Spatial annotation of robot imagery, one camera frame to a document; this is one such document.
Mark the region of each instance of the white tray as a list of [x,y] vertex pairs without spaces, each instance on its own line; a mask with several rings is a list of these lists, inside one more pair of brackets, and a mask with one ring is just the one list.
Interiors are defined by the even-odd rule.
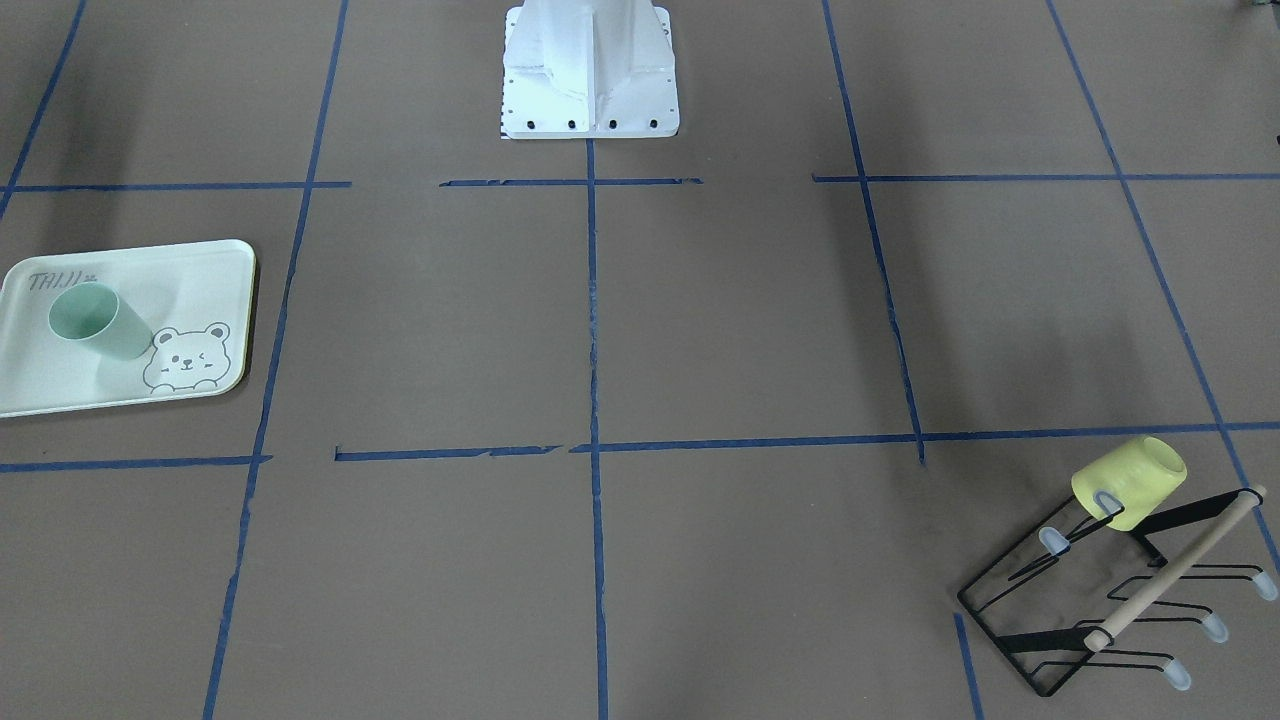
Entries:
[[[253,249],[239,240],[28,258],[0,287],[0,418],[219,395],[244,375]],[[137,360],[111,360],[49,329],[68,287],[96,279],[154,331]],[[160,370],[198,357],[189,373]]]

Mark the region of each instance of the white base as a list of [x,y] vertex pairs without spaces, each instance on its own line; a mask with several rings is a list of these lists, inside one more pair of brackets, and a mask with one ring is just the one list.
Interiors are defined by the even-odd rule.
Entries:
[[[663,8],[654,10],[669,45],[671,14]],[[508,42],[517,18],[520,8],[512,8],[507,13]],[[669,73],[637,73],[602,97],[595,127],[588,127],[588,102],[594,99],[559,92],[544,74],[504,72],[502,90],[502,136],[512,140],[671,137],[680,129],[675,68]]]
[[[253,249],[238,240],[46,255],[18,263],[0,287],[0,418],[229,391],[244,374],[256,264]],[[54,299],[90,279],[118,291],[157,336],[165,328],[180,333],[177,340],[161,338],[165,357],[155,357],[152,345],[136,360],[111,360],[49,329]],[[227,331],[205,332],[219,323]],[[221,351],[225,356],[216,355]],[[161,374],[160,363],[170,352],[193,357],[205,352],[219,364],[210,365],[211,370]],[[147,370],[152,360],[157,363]]]

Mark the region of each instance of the yellow cup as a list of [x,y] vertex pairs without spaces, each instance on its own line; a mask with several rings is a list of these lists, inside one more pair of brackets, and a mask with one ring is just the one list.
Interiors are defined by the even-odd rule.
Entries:
[[1151,436],[1130,439],[1071,475],[1075,500],[1096,519],[1107,516],[1098,505],[1106,492],[1124,505],[1108,528],[1132,530],[1187,479],[1187,464],[1172,447]]

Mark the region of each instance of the bear drawing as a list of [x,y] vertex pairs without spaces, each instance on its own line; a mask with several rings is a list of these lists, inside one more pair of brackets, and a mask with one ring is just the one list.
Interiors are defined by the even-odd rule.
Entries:
[[142,382],[147,383],[152,393],[161,388],[179,391],[218,387],[218,380],[232,369],[232,359],[227,355],[229,336],[227,323],[214,323],[204,331],[189,333],[173,328],[157,332],[151,341],[155,354],[142,370]]

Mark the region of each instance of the bear ear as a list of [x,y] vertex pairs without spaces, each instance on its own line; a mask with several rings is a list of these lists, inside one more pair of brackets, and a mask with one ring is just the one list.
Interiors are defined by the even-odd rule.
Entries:
[[161,345],[169,342],[170,340],[173,340],[175,337],[178,337],[178,331],[175,331],[173,328],[165,328],[165,329],[157,332],[155,340],[152,340],[151,342],[156,347],[160,347]]

